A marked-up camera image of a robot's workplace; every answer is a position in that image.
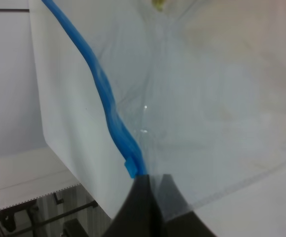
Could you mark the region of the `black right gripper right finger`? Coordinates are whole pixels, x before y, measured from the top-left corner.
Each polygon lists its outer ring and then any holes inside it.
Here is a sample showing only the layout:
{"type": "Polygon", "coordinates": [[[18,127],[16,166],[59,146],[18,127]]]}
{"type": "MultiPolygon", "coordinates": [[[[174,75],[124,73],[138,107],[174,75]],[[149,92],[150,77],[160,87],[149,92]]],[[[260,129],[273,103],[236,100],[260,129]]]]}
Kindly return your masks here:
{"type": "Polygon", "coordinates": [[[163,237],[214,237],[178,190],[169,174],[162,176],[157,191],[157,203],[162,214],[163,237]]]}

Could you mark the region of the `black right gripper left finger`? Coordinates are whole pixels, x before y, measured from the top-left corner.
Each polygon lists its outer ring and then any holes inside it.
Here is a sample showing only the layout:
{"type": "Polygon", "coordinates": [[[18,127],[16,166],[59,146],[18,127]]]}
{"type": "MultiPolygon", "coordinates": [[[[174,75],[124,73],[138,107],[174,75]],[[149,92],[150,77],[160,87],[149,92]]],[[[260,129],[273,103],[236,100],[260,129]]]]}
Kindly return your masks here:
{"type": "Polygon", "coordinates": [[[131,190],[103,234],[105,237],[166,237],[165,223],[148,175],[134,179],[131,190]]]}

